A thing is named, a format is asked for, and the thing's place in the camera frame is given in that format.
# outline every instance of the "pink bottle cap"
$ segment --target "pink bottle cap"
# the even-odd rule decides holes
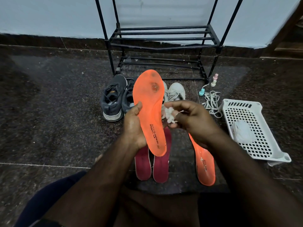
[[[216,73],[212,79],[213,79],[213,80],[217,80],[217,79],[218,79],[218,75],[219,75],[219,74]]]

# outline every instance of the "right hand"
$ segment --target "right hand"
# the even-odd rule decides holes
[[[223,130],[215,123],[209,112],[199,103],[187,100],[177,100],[164,103],[166,108],[173,107],[177,123],[172,123],[171,128],[180,127],[191,134],[195,142],[206,148],[213,136],[221,135]]]

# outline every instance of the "black metal shoe rack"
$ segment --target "black metal shoe rack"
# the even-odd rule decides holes
[[[116,3],[115,0],[113,1],[113,6],[115,10],[115,15],[116,15],[116,30],[112,34],[112,36],[108,39],[107,34],[106,34],[106,29],[105,29],[105,24],[101,12],[101,7],[99,0],[95,0],[103,33],[104,33],[104,38],[105,38],[105,44],[108,50],[108,56],[109,56],[109,61],[111,64],[113,76],[119,74],[121,67],[124,64],[129,64],[129,65],[144,65],[144,66],[173,66],[173,67],[182,67],[182,68],[190,68],[190,69],[196,69],[200,71],[200,77],[199,78],[162,78],[163,80],[204,80],[206,83],[209,82],[210,76],[214,70],[214,67],[217,63],[218,57],[222,51],[223,48],[223,43],[225,41],[225,38],[229,32],[230,27],[232,26],[232,23],[234,21],[234,18],[236,17],[236,14],[240,8],[240,5],[243,0],[239,0],[234,12],[232,14],[232,17],[227,25],[227,28],[225,30],[225,33],[221,39],[221,41],[218,39],[216,33],[214,32],[212,26],[210,25],[212,16],[214,15],[214,10],[216,8],[218,0],[215,0],[214,6],[212,8],[209,20],[207,25],[203,26],[178,26],[178,27],[145,27],[145,28],[121,28],[119,19],[118,19],[118,13],[117,13],[117,8],[116,8]],[[162,32],[139,32],[142,30],[176,30],[176,31],[162,31]],[[188,29],[189,31],[177,31],[178,29]],[[201,29],[199,31],[190,31],[191,29]],[[189,38],[123,38],[123,35],[177,35],[177,34],[204,34],[204,37],[189,37]],[[184,46],[176,46],[176,47],[162,47],[162,48],[154,48],[154,47],[142,47],[142,46],[135,46],[135,45],[127,45],[127,41],[130,40],[140,40],[140,41],[196,41],[196,40],[202,40],[201,45],[184,45]],[[206,45],[204,44],[205,40],[211,40],[213,44],[211,45]],[[112,60],[112,47],[120,47],[122,49],[122,56],[120,58],[118,67],[115,69],[113,60]],[[203,64],[201,62],[201,53],[203,48],[215,48],[216,49],[216,55],[214,57],[213,64],[211,66],[210,72],[207,75],[204,68]],[[162,59],[162,58],[146,58],[146,57],[131,57],[131,59],[137,59],[137,60],[142,60],[143,62],[127,62],[125,61],[129,56],[125,55],[124,48],[129,48],[129,49],[146,49],[146,50],[152,50],[152,51],[160,51],[160,50],[174,50],[174,49],[193,49],[193,48],[199,48],[199,54],[197,56],[197,60],[180,60],[180,59]],[[154,61],[160,61],[161,63],[148,63],[148,60],[154,60]],[[167,62],[176,62],[176,63],[183,63],[184,65],[179,65],[179,64],[168,64]]]

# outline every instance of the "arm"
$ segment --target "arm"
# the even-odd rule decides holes
[[[125,115],[122,135],[44,218],[66,227],[106,225],[131,162],[146,145],[137,117],[141,108],[139,102]]]
[[[167,102],[165,106],[176,110],[172,114],[179,125],[214,156],[231,191],[238,196],[253,224],[302,225],[303,205],[224,133],[203,106],[190,101]]]

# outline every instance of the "wooden door frame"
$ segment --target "wooden door frame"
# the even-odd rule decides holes
[[[284,26],[272,40],[271,44],[266,47],[262,56],[271,56],[275,52],[275,48],[278,44],[287,36],[287,34],[292,30],[298,20],[303,16],[303,0],[300,0],[297,9],[293,12],[290,18],[286,21]]]

